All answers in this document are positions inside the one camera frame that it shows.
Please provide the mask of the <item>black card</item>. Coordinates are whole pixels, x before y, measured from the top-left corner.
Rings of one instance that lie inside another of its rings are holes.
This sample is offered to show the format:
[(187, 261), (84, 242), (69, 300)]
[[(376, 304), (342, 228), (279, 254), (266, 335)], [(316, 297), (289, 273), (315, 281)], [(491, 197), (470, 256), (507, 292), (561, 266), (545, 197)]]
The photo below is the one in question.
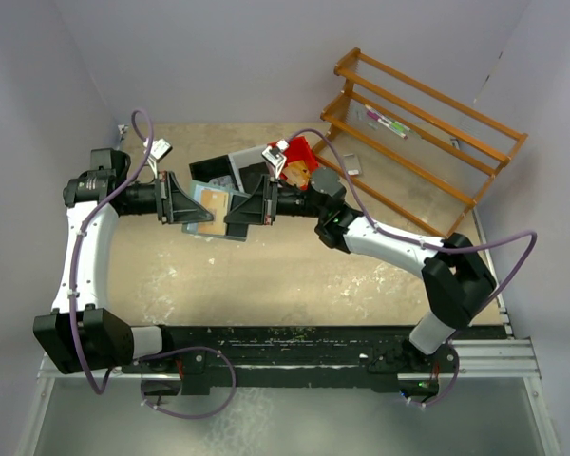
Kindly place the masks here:
[(248, 237), (249, 226), (240, 223), (228, 223), (225, 237), (229, 240), (245, 242)]

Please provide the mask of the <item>orange card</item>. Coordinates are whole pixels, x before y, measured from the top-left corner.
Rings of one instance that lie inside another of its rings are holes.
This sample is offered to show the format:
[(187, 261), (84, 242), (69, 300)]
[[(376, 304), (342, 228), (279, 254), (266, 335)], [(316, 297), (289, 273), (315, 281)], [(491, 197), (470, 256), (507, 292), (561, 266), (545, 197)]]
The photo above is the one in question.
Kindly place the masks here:
[(228, 212), (230, 195), (228, 192), (203, 189), (200, 192), (200, 204), (214, 216), (211, 222), (199, 224), (198, 233), (206, 236), (225, 236), (224, 218)]

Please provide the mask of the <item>green card holder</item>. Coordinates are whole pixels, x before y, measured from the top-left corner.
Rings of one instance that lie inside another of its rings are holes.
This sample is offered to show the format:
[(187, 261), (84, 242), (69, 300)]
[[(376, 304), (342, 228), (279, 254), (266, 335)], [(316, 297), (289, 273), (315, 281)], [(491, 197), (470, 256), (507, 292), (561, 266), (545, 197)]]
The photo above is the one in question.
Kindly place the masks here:
[(248, 195), (230, 187), (193, 180), (189, 195), (211, 215), (210, 221), (187, 224), (181, 228), (185, 234), (224, 238), (244, 242), (248, 235), (246, 224), (227, 223), (224, 219), (237, 204), (244, 202)]

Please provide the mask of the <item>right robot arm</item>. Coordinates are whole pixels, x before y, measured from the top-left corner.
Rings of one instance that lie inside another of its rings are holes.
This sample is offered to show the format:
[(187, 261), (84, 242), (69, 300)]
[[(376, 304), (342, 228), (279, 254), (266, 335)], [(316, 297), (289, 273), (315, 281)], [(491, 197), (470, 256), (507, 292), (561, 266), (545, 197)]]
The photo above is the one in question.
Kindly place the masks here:
[(496, 281), (467, 237), (423, 237), (370, 222), (345, 197), (344, 185), (330, 168), (313, 171), (303, 190), (264, 176), (224, 221), (270, 225), (278, 216), (314, 218), (314, 231), (327, 247), (380, 259), (419, 277), (429, 309), (411, 331), (403, 357), (411, 370), (426, 371), (436, 362), (437, 350), (483, 309)]

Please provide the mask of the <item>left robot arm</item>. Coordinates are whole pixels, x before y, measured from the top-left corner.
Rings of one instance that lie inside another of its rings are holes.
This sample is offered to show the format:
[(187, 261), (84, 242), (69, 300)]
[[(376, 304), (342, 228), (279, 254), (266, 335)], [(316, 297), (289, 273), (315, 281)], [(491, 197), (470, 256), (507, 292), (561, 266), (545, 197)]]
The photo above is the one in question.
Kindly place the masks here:
[(63, 191), (67, 216), (66, 259), (61, 285), (33, 334), (59, 372), (71, 374), (126, 366), (138, 358), (155, 372), (176, 363), (176, 349), (158, 326), (132, 327), (108, 309), (110, 246), (121, 216), (154, 214), (163, 224), (213, 220), (191, 199), (175, 175), (125, 184), (131, 159), (111, 148), (95, 149), (90, 168)]

